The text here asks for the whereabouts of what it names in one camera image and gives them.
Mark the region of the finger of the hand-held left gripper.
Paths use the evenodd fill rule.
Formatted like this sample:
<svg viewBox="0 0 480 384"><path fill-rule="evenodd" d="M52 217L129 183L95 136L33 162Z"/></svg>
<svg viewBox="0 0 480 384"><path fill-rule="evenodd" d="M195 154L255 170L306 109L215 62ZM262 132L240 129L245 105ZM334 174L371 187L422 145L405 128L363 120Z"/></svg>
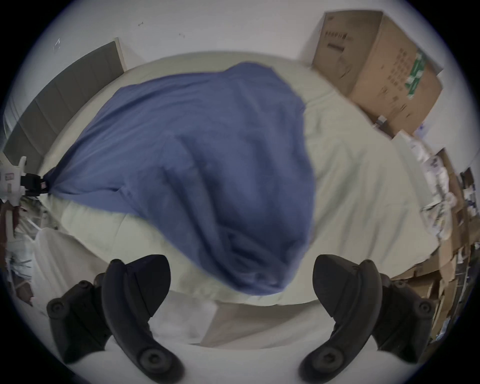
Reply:
<svg viewBox="0 0 480 384"><path fill-rule="evenodd" d="M37 174L26 173L21 176L21 187L24 188L24 196L40 196L48 194L50 187L48 182Z"/></svg>

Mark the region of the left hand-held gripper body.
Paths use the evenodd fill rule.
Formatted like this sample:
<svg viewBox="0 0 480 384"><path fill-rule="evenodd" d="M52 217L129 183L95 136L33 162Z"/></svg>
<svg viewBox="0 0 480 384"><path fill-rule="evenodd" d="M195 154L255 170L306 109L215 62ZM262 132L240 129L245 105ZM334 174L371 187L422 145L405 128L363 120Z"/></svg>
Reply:
<svg viewBox="0 0 480 384"><path fill-rule="evenodd" d="M27 157L22 156L18 165L12 165L8 160L0 165L0 198L9 203L19 203L26 189L21 185L21 177L25 176Z"/></svg>

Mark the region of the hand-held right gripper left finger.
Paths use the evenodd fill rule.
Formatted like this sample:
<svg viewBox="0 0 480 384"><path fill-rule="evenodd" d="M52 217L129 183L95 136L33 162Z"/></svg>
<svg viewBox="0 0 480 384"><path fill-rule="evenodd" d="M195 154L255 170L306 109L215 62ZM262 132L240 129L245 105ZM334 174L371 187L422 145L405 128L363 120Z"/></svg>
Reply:
<svg viewBox="0 0 480 384"><path fill-rule="evenodd" d="M60 359L79 362L104 351L113 337L129 360L159 384L178 383L184 375L180 359L159 344L149 320L164 302L171 269L164 255L147 255L125 264L114 259L93 283L81 280L46 306Z"/></svg>

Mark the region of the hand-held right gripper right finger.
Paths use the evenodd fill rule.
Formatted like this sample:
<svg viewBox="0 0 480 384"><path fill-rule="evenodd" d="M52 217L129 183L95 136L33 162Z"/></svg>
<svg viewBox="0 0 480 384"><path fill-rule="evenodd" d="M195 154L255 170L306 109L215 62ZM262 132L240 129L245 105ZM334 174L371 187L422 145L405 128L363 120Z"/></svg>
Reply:
<svg viewBox="0 0 480 384"><path fill-rule="evenodd" d="M392 281L372 260L353 263L337 255L319 255L312 285L335 324L330 338L310 352L298 373L307 383L336 378L358 356L370 337L377 350L405 363L418 363L426 350L435 304L406 282Z"/></svg>

